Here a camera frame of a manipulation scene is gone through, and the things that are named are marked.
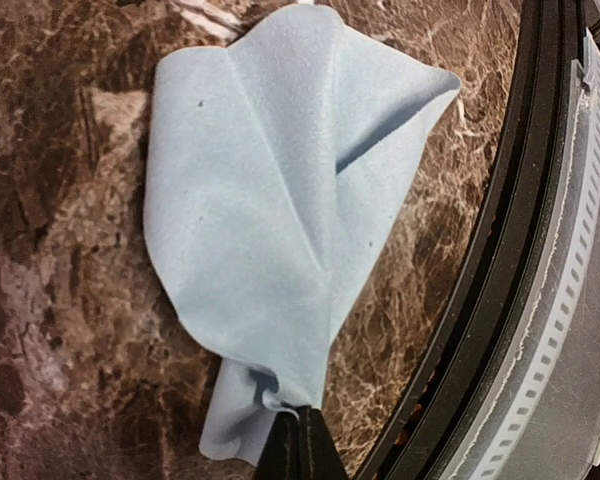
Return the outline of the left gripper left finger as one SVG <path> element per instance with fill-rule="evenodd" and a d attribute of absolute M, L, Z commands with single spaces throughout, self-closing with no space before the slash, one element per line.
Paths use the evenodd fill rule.
<path fill-rule="evenodd" d="M 257 480 L 302 479 L 302 446 L 299 419 L 279 412 L 257 464 Z"/>

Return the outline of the blue cleaning cloth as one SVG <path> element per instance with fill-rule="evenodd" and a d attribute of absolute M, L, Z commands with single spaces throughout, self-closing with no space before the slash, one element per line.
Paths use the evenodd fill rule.
<path fill-rule="evenodd" d="M 460 87 L 311 4 L 158 63 L 144 237 L 180 323 L 222 359 L 205 457 L 256 464 L 278 412 L 321 404 L 331 344 Z"/>

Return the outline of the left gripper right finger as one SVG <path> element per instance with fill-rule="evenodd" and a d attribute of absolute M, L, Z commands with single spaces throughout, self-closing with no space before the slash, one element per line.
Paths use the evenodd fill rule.
<path fill-rule="evenodd" d="M 333 438 L 318 409 L 299 409 L 299 472 L 306 480 L 348 480 Z"/>

